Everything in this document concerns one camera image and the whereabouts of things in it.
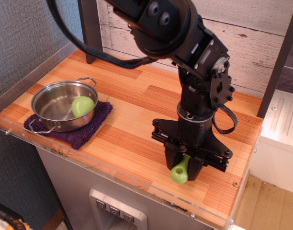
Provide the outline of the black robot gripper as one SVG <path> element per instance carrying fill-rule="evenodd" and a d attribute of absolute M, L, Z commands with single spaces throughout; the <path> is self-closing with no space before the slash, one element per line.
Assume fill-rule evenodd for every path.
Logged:
<path fill-rule="evenodd" d="M 225 172 L 232 151 L 219 141 L 213 127 L 220 134 L 229 134 L 233 129 L 220 129 L 214 119 L 214 113 L 198 120 L 179 116 L 177 121 L 156 118 L 152 125 L 152 138 L 162 142 L 165 147 L 166 165 L 172 170 L 182 159 L 183 154 L 190 156 L 188 162 L 188 181 L 196 180 L 203 166 L 212 166 Z"/>

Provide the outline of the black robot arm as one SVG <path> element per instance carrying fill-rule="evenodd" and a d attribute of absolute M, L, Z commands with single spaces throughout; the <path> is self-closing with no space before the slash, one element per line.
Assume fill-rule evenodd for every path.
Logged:
<path fill-rule="evenodd" d="M 232 151 L 219 141 L 215 114 L 236 115 L 226 107 L 234 87 L 228 75 L 229 55 L 208 30 L 189 0 L 112 0 L 119 17 L 128 22 L 138 48 L 149 58 L 172 60 L 182 88 L 178 120 L 155 119 L 152 137 L 164 144 L 170 176 L 182 184 L 197 178 L 201 169 L 228 167 Z"/>

